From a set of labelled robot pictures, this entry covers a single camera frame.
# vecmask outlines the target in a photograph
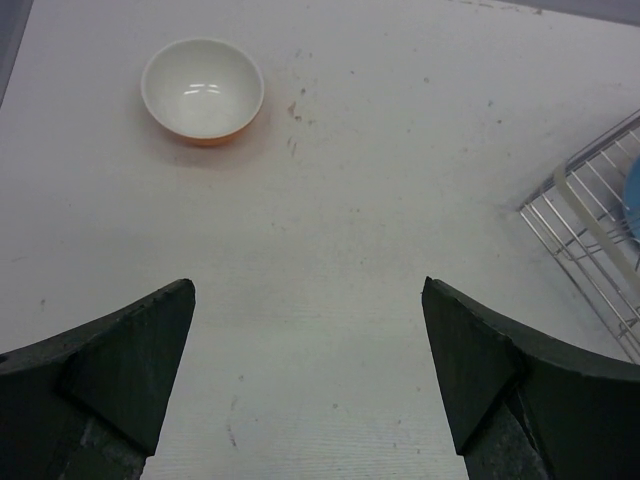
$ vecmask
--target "white table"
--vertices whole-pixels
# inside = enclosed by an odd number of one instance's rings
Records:
[[[143,110],[189,36],[264,70],[236,144]],[[489,0],[36,0],[0,110],[0,351],[189,277],[145,478],[464,478],[424,278],[622,357],[513,207],[636,109],[639,41]]]

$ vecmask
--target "dish rack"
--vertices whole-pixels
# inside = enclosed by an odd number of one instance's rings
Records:
[[[623,201],[640,110],[558,166],[519,207],[633,363],[640,363],[640,210]]]

